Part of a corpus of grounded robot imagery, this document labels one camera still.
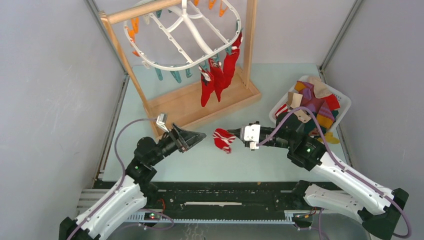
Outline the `red white striped sock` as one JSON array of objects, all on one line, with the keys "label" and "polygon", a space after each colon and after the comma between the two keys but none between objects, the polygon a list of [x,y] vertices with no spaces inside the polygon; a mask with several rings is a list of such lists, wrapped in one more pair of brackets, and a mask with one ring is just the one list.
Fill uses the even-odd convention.
[{"label": "red white striped sock", "polygon": [[217,128],[212,134],[214,144],[217,148],[224,151],[226,154],[232,152],[231,144],[236,140],[236,136],[229,133],[227,130]]}]

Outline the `red Santa sock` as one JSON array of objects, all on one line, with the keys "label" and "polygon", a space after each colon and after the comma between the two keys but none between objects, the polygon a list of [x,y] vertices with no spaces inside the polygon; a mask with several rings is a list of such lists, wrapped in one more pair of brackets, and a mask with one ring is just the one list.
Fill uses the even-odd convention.
[{"label": "red Santa sock", "polygon": [[211,94],[215,90],[215,79],[214,76],[204,70],[201,66],[198,67],[200,71],[200,82],[201,82],[201,98],[200,104],[205,107],[210,99]]},{"label": "red Santa sock", "polygon": [[231,54],[235,54],[240,51],[240,46],[243,42],[243,33],[240,31],[237,39],[231,45]]},{"label": "red Santa sock", "polygon": [[232,82],[236,70],[236,63],[239,56],[240,49],[233,49],[231,54],[226,54],[222,70],[224,76],[223,89],[228,88]]},{"label": "red Santa sock", "polygon": [[216,62],[213,58],[208,59],[210,74],[214,80],[214,92],[217,97],[217,101],[220,102],[222,99],[222,91],[224,90],[225,76],[221,68],[221,63]]}]

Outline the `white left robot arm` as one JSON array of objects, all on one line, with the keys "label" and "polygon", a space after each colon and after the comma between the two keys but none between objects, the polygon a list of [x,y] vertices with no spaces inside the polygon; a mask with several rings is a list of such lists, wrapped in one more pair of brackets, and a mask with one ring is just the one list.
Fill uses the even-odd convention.
[{"label": "white left robot arm", "polygon": [[65,218],[59,225],[58,238],[106,240],[135,211],[156,206],[158,189],[151,183],[157,173],[154,165],[176,151],[187,152],[206,136],[172,124],[159,141],[141,138],[133,159],[114,186],[82,214]]}]

